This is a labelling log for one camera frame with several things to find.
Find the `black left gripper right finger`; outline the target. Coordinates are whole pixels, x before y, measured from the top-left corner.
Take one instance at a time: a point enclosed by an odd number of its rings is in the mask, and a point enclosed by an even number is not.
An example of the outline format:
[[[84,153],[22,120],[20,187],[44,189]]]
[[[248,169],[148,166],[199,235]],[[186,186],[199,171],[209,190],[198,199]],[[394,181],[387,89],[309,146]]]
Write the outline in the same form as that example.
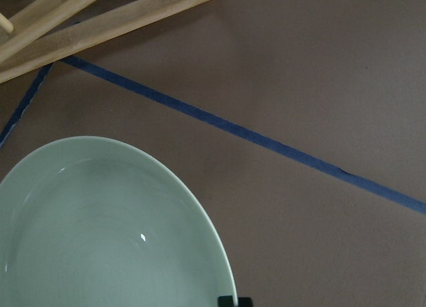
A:
[[[253,307],[253,301],[250,297],[239,297],[238,307]]]

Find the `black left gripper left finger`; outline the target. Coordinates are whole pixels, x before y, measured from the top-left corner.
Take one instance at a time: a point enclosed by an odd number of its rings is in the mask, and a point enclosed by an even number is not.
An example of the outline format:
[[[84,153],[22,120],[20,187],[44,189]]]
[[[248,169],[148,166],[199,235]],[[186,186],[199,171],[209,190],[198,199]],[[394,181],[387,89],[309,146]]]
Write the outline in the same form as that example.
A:
[[[218,307],[235,307],[232,296],[219,296],[217,299]]]

